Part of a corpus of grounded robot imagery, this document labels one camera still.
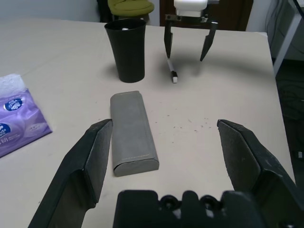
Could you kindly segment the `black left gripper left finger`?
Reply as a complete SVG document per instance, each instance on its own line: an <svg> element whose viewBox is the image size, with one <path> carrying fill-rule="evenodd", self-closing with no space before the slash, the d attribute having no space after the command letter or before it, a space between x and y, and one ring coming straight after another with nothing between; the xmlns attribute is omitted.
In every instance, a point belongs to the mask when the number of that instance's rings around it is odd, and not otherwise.
<svg viewBox="0 0 304 228"><path fill-rule="evenodd" d="M91 125L63 158L29 227L80 228L99 202L110 151L113 123Z"/></svg>

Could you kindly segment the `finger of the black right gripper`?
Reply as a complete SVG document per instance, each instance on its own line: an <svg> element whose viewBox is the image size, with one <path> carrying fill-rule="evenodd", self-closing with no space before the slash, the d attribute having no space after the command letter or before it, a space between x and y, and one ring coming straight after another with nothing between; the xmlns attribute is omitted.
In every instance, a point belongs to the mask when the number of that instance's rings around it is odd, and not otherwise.
<svg viewBox="0 0 304 228"><path fill-rule="evenodd" d="M211 27L210 27L210 30L209 30L209 34L205 37L205 40L204 40L202 53L201 53L201 56L200 56L200 61L203 61L203 59L207 55L209 49L211 48L216 30L217 30L217 27L218 27L218 23L215 22L215 21L212 21L211 22Z"/></svg>
<svg viewBox="0 0 304 228"><path fill-rule="evenodd" d="M167 20L164 29L164 44L165 44L165 51L167 58L171 57L171 47L172 47L172 38L173 38L173 33L171 32L171 25L172 25L172 21Z"/></svg>

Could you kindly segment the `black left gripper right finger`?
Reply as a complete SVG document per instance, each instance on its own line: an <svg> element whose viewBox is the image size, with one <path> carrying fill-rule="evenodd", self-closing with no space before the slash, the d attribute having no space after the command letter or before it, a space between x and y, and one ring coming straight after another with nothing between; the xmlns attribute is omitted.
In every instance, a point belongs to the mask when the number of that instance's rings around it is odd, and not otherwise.
<svg viewBox="0 0 304 228"><path fill-rule="evenodd" d="M217 127L234 190L254 196L270 228L302 228L304 195L277 158L244 126L221 119Z"/></svg>

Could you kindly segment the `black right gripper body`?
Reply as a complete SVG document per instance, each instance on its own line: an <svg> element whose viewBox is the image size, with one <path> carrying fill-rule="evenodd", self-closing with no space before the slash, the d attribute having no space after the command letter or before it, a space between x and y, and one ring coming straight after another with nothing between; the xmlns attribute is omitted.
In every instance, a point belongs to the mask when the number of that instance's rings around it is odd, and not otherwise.
<svg viewBox="0 0 304 228"><path fill-rule="evenodd" d="M178 16L178 15L165 15L165 20L168 21L179 21L183 23L190 23L190 24L198 24L198 23L207 23L208 18L207 17L189 17L189 16Z"/></svg>

